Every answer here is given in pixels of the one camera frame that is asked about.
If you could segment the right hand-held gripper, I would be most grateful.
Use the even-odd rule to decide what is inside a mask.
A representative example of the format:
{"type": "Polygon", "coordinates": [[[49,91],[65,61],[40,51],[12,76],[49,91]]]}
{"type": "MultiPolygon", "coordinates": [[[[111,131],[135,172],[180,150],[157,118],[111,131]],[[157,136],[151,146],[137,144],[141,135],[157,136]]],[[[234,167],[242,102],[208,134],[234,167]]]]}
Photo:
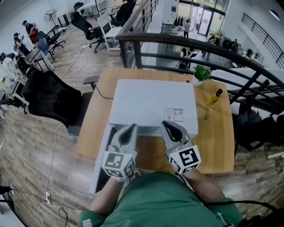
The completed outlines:
{"type": "Polygon", "coordinates": [[[167,147],[168,161],[175,171],[182,175],[197,169],[201,164],[201,156],[197,145],[193,145],[192,141],[188,141],[189,134],[186,129],[173,121],[162,121],[161,132],[167,147]],[[174,147],[174,142],[181,144],[174,147]]]}

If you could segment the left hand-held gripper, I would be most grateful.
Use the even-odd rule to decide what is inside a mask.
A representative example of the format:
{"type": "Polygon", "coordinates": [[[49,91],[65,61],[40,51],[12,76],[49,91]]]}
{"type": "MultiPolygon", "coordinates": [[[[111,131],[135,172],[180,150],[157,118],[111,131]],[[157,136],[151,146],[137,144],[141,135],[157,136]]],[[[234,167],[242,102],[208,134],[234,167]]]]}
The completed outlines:
{"type": "Polygon", "coordinates": [[[102,160],[102,168],[108,176],[118,181],[125,181],[134,176],[137,137],[136,124],[127,125],[115,133],[102,160]]]}

